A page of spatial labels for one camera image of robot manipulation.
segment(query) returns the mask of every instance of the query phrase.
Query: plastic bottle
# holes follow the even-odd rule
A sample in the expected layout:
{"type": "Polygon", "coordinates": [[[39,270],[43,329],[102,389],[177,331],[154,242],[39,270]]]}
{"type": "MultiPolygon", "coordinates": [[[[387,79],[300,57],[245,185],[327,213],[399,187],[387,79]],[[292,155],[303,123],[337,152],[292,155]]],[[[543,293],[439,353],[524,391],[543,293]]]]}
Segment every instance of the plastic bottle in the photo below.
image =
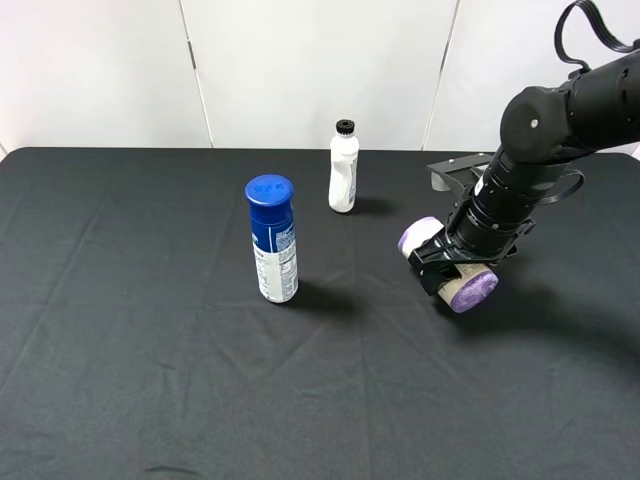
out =
{"type": "Polygon", "coordinates": [[[261,175],[247,184],[244,193],[260,292],[270,302],[286,302],[298,290],[293,185],[280,175],[261,175]]]}
{"type": "Polygon", "coordinates": [[[351,210],[356,198],[356,171],[360,143],[354,131],[353,121],[339,120],[336,123],[336,136],[331,140],[329,206],[340,213],[351,210]]]}

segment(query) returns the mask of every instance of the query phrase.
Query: black tablecloth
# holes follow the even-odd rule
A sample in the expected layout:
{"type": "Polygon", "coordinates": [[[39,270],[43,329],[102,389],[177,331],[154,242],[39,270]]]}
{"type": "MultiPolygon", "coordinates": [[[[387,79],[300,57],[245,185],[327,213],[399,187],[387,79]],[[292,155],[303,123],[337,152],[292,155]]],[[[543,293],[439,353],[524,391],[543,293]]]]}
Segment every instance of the black tablecloth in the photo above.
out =
{"type": "Polygon", "coordinates": [[[640,163],[576,162],[481,306],[397,252],[446,217],[424,165],[362,152],[25,149],[0,164],[0,478],[640,477],[640,163]],[[293,182],[300,289],[258,291],[243,188],[293,182]]]}

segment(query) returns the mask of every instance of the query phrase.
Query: black cable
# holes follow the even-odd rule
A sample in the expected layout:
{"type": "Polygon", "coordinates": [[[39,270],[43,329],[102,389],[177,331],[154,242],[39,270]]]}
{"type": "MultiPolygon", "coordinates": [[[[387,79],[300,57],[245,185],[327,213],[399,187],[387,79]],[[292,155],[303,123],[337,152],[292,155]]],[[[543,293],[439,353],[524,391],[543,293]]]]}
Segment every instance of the black cable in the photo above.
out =
{"type": "Polygon", "coordinates": [[[584,174],[580,170],[567,170],[562,177],[570,177],[577,176],[576,182],[567,188],[564,192],[556,193],[555,195],[551,195],[550,197],[545,197],[538,202],[538,205],[551,205],[552,203],[559,202],[560,200],[564,200],[565,198],[570,197],[584,184],[584,174]]]}
{"type": "Polygon", "coordinates": [[[576,0],[567,8],[565,8],[564,12],[560,16],[558,20],[558,24],[556,25],[556,31],[554,34],[554,43],[556,47],[556,53],[558,54],[558,58],[565,63],[572,63],[576,65],[580,65],[581,73],[586,73],[589,70],[589,65],[584,60],[579,60],[576,58],[572,58],[567,55],[567,52],[564,49],[564,45],[562,44],[562,31],[564,29],[564,24],[567,21],[567,17],[573,10],[573,7],[579,7],[587,17],[591,28],[595,32],[598,39],[602,42],[604,46],[618,53],[631,53],[635,50],[640,50],[640,39],[633,42],[633,46],[625,45],[620,42],[613,34],[607,29],[604,24],[604,20],[602,19],[602,15],[600,15],[600,11],[598,7],[591,0],[576,0]]]}

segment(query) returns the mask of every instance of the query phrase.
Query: white wall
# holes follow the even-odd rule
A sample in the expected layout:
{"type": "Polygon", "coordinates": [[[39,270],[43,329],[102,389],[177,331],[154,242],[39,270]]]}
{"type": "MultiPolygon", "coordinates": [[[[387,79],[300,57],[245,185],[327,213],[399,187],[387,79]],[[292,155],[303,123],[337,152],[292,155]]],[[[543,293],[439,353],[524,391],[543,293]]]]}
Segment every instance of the white wall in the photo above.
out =
{"type": "Polygon", "coordinates": [[[455,0],[183,0],[216,147],[421,147],[455,0]]]}
{"type": "MultiPolygon", "coordinates": [[[[557,59],[553,33],[570,0],[461,0],[425,150],[495,150],[502,112],[530,85],[557,86],[576,66],[557,59]]],[[[622,42],[640,36],[638,0],[597,2],[622,42]]],[[[570,56],[592,66],[619,55],[596,39],[582,11],[567,20],[570,56]]],[[[634,147],[622,149],[628,153],[634,147]]]]}
{"type": "MultiPolygon", "coordinates": [[[[459,0],[439,88],[457,0],[182,2],[203,99],[179,0],[1,0],[6,150],[326,148],[344,117],[363,148],[493,150],[507,102],[574,69],[553,49],[570,0],[459,0]]],[[[640,35],[639,0],[598,3],[621,40],[640,35]]],[[[617,57],[579,10],[565,43],[617,57]]]]}
{"type": "Polygon", "coordinates": [[[178,0],[2,0],[0,139],[209,146],[178,0]]]}

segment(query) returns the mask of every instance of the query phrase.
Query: product label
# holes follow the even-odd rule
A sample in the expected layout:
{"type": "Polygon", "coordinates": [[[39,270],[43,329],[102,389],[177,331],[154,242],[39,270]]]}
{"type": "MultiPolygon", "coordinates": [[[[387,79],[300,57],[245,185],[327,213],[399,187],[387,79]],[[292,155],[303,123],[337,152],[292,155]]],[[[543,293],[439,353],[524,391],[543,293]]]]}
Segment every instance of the product label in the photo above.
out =
{"type": "Polygon", "coordinates": [[[252,229],[260,292],[271,302],[286,302],[298,289],[293,223],[266,227],[252,222],[252,229]]]}
{"type": "Polygon", "coordinates": [[[281,303],[298,290],[298,264],[295,240],[284,251],[269,253],[253,246],[260,292],[267,300],[281,303]]]}

